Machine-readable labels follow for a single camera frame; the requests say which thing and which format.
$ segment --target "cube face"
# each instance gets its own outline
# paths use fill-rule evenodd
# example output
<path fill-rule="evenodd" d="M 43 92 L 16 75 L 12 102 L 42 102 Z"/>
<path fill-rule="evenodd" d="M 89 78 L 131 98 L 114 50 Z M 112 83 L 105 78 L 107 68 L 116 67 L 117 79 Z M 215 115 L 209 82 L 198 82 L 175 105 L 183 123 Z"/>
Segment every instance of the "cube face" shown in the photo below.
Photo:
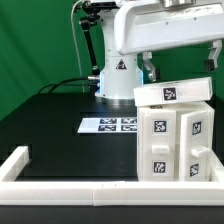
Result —
<path fill-rule="evenodd" d="M 202 130 L 202 121 L 193 123 L 192 135 L 201 134 L 201 130 Z"/>
<path fill-rule="evenodd" d="M 167 120 L 154 121 L 154 133 L 166 133 L 167 132 Z"/>
<path fill-rule="evenodd" d="M 154 161 L 153 162 L 154 174 L 166 174 L 166 162 Z"/>
<path fill-rule="evenodd" d="M 213 123 L 205 102 L 138 107 L 139 181 L 207 181 Z"/>
<path fill-rule="evenodd" d="M 163 91 L 163 101 L 176 101 L 177 100 L 177 89 L 176 87 L 164 87 Z"/>
<path fill-rule="evenodd" d="M 199 174 L 199 163 L 190 166 L 190 177 L 196 176 L 198 174 Z"/>

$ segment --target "green backdrop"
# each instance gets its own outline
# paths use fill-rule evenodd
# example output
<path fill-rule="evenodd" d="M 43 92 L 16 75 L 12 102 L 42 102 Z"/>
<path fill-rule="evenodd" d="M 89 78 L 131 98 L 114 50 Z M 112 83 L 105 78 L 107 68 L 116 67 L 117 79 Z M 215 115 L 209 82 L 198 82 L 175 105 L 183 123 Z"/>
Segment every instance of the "green backdrop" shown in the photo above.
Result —
<path fill-rule="evenodd" d="M 78 77 L 77 57 L 72 38 L 70 13 L 72 0 L 0 0 L 0 119 L 5 117 L 44 85 Z M 84 75 L 91 72 L 83 32 L 77 30 Z M 100 26 L 91 30 L 96 57 L 104 66 L 103 37 Z M 207 45 L 196 45 L 154 52 L 153 63 L 160 68 L 162 81 L 213 77 L 216 95 L 224 99 L 224 51 L 219 69 L 205 73 L 203 61 Z M 61 87 L 58 91 L 81 91 Z"/>

